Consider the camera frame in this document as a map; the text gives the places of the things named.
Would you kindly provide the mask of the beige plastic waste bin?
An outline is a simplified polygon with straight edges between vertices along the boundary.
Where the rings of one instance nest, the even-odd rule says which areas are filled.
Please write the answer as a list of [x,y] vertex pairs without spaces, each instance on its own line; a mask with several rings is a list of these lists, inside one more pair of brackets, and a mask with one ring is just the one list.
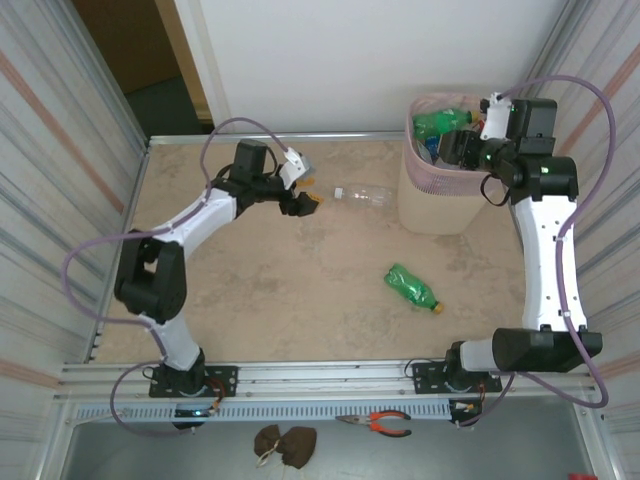
[[[397,192],[401,225],[413,233],[457,235],[473,221],[487,201],[478,196],[441,196],[418,190],[410,181],[402,161]],[[446,168],[442,163],[433,164]]]

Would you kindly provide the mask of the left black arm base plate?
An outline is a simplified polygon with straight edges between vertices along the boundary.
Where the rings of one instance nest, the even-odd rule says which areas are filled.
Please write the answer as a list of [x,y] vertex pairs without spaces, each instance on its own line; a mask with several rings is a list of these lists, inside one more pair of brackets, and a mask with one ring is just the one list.
[[152,398],[234,397],[239,369],[236,366],[201,365],[189,371],[178,371],[161,365],[146,367],[143,377],[149,381]]

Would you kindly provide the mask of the large clear unlabelled bottle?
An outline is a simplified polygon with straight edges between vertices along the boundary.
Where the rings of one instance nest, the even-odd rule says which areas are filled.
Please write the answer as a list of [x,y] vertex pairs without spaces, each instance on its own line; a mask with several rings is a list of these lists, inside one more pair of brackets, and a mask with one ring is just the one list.
[[395,192],[383,186],[349,184],[336,186],[333,189],[333,198],[354,206],[387,208],[393,204]]

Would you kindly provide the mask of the tan wooden door jamb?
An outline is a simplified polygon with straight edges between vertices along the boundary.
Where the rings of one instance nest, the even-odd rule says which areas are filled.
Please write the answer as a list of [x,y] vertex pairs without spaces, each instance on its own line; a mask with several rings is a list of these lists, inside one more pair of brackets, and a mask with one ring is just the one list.
[[154,0],[198,120],[213,124],[208,102],[191,54],[175,0]]

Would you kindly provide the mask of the blue white label clear bottle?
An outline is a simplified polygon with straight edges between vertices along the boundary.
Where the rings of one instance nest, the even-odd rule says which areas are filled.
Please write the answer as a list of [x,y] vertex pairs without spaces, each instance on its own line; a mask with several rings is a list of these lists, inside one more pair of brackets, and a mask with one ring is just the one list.
[[440,139],[439,135],[430,136],[419,144],[421,157],[425,162],[436,164],[439,161]]

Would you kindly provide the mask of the brown cloth pouch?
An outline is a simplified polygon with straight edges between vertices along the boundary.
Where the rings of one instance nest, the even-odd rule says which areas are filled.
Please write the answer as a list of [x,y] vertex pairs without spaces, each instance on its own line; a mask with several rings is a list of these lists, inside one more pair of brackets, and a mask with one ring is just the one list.
[[317,431],[314,428],[295,426],[280,438],[276,451],[285,466],[300,470],[314,454],[316,443]]
[[262,428],[254,438],[254,453],[262,458],[271,454],[281,439],[280,429],[277,424]]

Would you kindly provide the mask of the orange handled pliers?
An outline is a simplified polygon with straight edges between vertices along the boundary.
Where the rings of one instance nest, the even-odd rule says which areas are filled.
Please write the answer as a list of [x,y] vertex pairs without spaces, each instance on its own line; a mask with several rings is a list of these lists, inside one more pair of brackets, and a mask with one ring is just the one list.
[[411,420],[410,415],[398,410],[383,410],[366,415],[341,415],[335,417],[336,420],[344,423],[367,426],[371,431],[390,438],[405,438],[412,434],[410,429],[389,429],[380,425],[378,421],[385,418]]

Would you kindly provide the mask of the crushed green bottle yellow cap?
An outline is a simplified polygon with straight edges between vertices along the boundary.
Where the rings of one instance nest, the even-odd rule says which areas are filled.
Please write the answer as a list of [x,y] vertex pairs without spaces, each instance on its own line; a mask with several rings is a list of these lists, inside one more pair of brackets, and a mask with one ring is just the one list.
[[401,264],[394,264],[384,276],[384,282],[414,306],[426,308],[435,314],[444,310],[433,290]]

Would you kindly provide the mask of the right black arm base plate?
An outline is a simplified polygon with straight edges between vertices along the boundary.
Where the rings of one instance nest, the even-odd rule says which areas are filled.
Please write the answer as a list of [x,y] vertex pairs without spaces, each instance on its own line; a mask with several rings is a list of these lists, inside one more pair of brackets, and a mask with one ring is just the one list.
[[481,388],[486,393],[502,391],[500,378],[450,367],[444,360],[412,363],[411,378],[416,394],[480,394]]

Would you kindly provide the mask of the aluminium mounting rail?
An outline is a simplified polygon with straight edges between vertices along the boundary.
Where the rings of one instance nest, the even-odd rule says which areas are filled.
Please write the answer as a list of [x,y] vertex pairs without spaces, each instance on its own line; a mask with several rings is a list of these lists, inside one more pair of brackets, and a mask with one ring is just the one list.
[[[148,398],[150,372],[127,373],[128,364],[66,365],[56,387],[57,400],[104,402],[117,380],[117,398]],[[326,362],[244,362],[238,365],[235,398],[335,400],[399,398],[415,394],[404,360]]]

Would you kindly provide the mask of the pink bin liner bag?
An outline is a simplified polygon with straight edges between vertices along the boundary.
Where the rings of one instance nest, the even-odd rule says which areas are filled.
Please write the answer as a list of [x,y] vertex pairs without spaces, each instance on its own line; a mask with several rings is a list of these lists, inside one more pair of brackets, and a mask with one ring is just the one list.
[[478,196],[487,173],[445,169],[426,162],[420,156],[413,135],[413,116],[447,108],[477,109],[482,95],[438,92],[417,97],[405,114],[403,163],[411,183],[420,191],[441,196]]

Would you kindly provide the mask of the green soda bottle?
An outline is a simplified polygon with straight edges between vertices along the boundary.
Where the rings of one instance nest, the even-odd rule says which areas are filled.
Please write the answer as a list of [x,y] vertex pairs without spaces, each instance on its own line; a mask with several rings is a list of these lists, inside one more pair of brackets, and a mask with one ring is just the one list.
[[477,118],[478,113],[476,111],[453,108],[417,114],[413,117],[414,138],[425,140],[429,137],[461,130],[473,124]]

